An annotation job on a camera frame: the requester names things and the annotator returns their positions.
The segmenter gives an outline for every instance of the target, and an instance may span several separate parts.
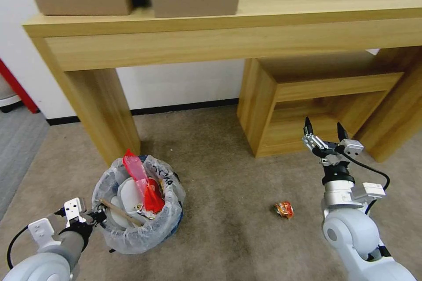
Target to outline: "gray carpet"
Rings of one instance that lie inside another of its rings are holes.
[[[324,188],[316,157],[305,151],[255,159],[235,107],[137,116],[135,123],[143,153],[167,161],[181,177],[185,217],[175,235],[136,256],[109,254],[96,230],[78,280],[347,280],[320,230]],[[419,133],[382,165],[360,159],[391,175],[388,196],[372,215],[390,252],[422,280],[421,142]],[[0,223],[0,258],[27,223],[75,196],[90,201],[105,168],[79,123],[51,127]],[[359,167],[351,170],[358,181],[383,181]],[[272,210],[283,200],[295,209],[290,221]],[[14,262],[35,250],[23,234]],[[0,277],[6,272],[0,267]]]
[[[25,107],[0,112],[0,220],[47,134],[41,113]]]

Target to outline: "wooden console table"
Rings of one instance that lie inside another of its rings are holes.
[[[382,161],[422,127],[422,0],[240,0],[234,16],[137,9],[37,15],[24,28],[107,164],[140,150],[115,67],[381,48],[376,61],[405,74],[358,139]]]

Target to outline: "wooden frame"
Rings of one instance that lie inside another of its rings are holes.
[[[401,61],[403,88],[392,91],[358,137],[383,160],[422,127],[407,120],[421,117],[421,107],[412,112],[402,104],[422,98],[412,85],[422,78],[420,54],[406,48],[422,45],[422,0],[240,0],[234,16],[155,19],[152,9],[136,9],[129,16],[38,15],[24,27],[107,164],[126,148],[139,152],[113,70],[132,65],[382,48],[382,56]],[[395,141],[382,144],[387,134]]]
[[[338,121],[353,137],[403,75],[368,69],[368,59],[374,56],[363,51],[308,56],[307,62],[306,57],[248,60],[237,115],[254,155],[305,150],[306,116],[325,141],[338,141]],[[324,68],[333,60],[334,72]],[[363,72],[367,75],[356,75]]]

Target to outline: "white wall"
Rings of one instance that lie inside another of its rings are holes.
[[[0,0],[0,58],[48,119],[75,115],[21,24],[37,12],[33,0]],[[243,61],[120,68],[131,108],[236,98]]]

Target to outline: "trash bag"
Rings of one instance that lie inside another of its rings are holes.
[[[186,193],[177,174],[168,164],[153,156],[139,157],[144,163],[146,172],[162,180],[165,205],[155,219],[148,221],[142,227],[123,230],[111,220],[100,224],[106,244],[125,255],[140,254],[157,246],[174,234],[183,217],[182,204]],[[92,194],[92,208],[98,209],[101,204],[100,199],[110,201],[113,196],[116,196],[119,185],[129,177],[122,159],[115,160],[95,186]]]

